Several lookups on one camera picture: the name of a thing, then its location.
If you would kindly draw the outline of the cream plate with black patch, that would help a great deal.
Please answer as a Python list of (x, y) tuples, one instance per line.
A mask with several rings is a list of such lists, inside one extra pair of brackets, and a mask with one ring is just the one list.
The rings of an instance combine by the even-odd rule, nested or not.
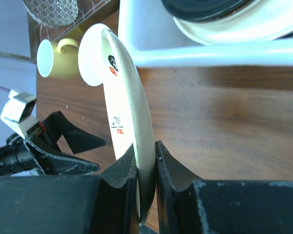
[(184, 35), (203, 45), (270, 41), (293, 32), (293, 0), (256, 0), (210, 22), (173, 19)]

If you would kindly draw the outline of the black glossy plate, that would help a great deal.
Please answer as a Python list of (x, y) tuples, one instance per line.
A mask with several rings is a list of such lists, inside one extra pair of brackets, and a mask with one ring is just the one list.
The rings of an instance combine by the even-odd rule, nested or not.
[(162, 0), (172, 16), (190, 22), (217, 20), (251, 3), (251, 0)]

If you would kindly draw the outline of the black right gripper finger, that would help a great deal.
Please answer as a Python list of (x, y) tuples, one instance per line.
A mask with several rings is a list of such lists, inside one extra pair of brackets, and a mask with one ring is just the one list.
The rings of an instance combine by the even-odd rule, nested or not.
[(293, 181), (204, 180), (155, 145), (162, 234), (293, 234)]

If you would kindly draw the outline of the white plastic bin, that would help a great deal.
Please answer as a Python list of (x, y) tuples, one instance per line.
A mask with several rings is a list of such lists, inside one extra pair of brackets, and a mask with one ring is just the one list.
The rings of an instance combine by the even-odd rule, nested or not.
[(159, 0), (122, 0), (118, 37), (138, 67), (293, 66), (293, 38), (204, 46), (178, 29)]

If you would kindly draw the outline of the cream plate with calligraphy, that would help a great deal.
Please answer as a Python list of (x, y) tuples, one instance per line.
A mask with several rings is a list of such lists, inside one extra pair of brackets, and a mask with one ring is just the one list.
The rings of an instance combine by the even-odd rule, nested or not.
[(117, 36), (102, 31), (102, 52), (109, 71), (103, 81), (108, 121), (115, 156), (121, 158), (130, 149), (134, 156), (139, 198), (140, 225), (144, 225), (155, 193), (155, 139), (151, 114), (137, 68)]

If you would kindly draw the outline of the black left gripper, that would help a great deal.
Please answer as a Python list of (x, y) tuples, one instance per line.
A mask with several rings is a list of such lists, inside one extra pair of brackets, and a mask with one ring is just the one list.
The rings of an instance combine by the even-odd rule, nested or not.
[[(0, 234), (136, 234), (134, 150), (99, 175), (97, 163), (58, 151), (64, 137), (73, 154), (106, 145), (61, 111), (41, 122), (39, 137), (12, 134), (0, 146)], [(38, 176), (39, 167), (47, 176)]]

